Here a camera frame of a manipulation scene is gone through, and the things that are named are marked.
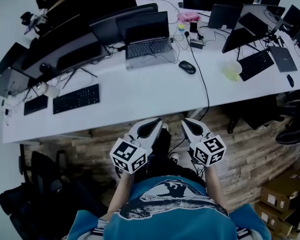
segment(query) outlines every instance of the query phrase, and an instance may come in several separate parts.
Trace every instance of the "table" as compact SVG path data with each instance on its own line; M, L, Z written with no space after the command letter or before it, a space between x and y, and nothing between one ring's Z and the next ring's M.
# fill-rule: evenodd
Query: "table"
M182 0L167 0L178 8L178 2ZM137 5L157 3L159 11L168 12L170 23L177 21L177 10L168 2L162 0L136 0ZM180 12L195 11L178 8ZM209 18L202 16L198 25L206 26ZM169 32L172 37L180 40L183 48L187 47L186 39L177 30L178 23L169 24ZM227 33L217 29L200 28L199 33L204 36L206 42L203 49L193 48L194 56L200 66L210 106L233 103L266 95L295 91L300 89L300 50L294 46L294 42L288 35L280 32L287 45L291 56L298 68L296 72L290 72L294 80L292 88L287 80L286 73L280 73L274 64L265 71L243 82L232 82L222 73L222 64L237 59L238 54L233 50L222 54L222 48L226 41ZM262 50L261 42L256 42L257 48ZM176 42L172 47L178 53ZM249 56L255 51L244 46L243 56ZM196 63L188 47L180 49L178 59L188 61L196 68ZM83 70L73 76L64 89L65 82L60 82L57 87L61 89L60 95L64 95L83 87L100 84L100 103L78 109L69 110L59 114L53 114L53 100L49 98L48 108L24 116L24 103L21 102L25 93L17 97L9 97L5 107L11 110L10 115L5 116L3 125L4 143L26 143L25 141L66 135L82 130L115 125L145 118L158 117L167 114L196 110L196 113L208 106L207 96L200 72L194 75L187 74L178 64L166 63L133 70L126 70L125 52L118 52L111 58L103 59L96 65L87 65L86 70L98 76L95 78ZM56 85L53 79L49 82ZM31 91L29 97L36 95Z

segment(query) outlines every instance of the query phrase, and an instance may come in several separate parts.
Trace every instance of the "box label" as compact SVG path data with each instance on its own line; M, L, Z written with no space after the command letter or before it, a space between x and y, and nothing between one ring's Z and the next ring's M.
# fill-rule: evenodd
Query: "box label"
M268 194L268 203L275 205L276 203L276 197L272 194Z
M268 215L264 212L261 212L261 219L263 219L266 223L268 223Z

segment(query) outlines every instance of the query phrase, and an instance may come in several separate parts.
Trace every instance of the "wooden floor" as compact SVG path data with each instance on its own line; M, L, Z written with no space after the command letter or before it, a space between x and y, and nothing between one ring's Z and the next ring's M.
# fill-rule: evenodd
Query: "wooden floor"
M172 135L170 148L184 138L180 124L182 118L182 113L162 117L168 123ZM217 171L231 210L246 203L254 203L260 196L260 186L264 182L273 179L294 162L300 161L300 144L284 146L275 142L275 136L285 128L287 119L257 130L251 129L240 120L231 135L227 133L229 119L219 106L211 108L202 121L212 132L220 135L227 145L224 160L218 164ZM42 138L40 146L26 146L26 163L30 165L32 151L41 152L54 159L56 151L62 149L66 151L68 168L91 170L93 178L106 187L111 180L117 180L109 151L117 138L122 138L134 123L93 129L92 139ZM186 159L188 148L189 144L185 141L175 151L180 154L183 162L181 165L191 168L190 160ZM113 192L112 187L102 196L106 205L109 204Z

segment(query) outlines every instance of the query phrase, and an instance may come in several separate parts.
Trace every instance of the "computer mouse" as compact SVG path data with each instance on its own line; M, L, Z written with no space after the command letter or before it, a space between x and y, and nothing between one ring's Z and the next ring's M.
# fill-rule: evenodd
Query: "computer mouse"
M187 72L190 75L193 75L194 73L196 73L196 68L190 64L188 61L181 61L179 63L179 67L182 68L185 72Z
M290 86L291 86L291 87L294 87L294 86L295 86L295 82L294 82L294 80L292 79L291 75L288 74L288 75L286 76L286 78L288 79Z

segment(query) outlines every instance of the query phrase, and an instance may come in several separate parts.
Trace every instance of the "laptop keyboard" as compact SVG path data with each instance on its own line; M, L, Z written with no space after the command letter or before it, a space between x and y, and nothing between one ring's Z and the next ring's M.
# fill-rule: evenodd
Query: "laptop keyboard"
M172 49L167 39L133 43L127 46L126 58L131 59L144 55L162 54Z

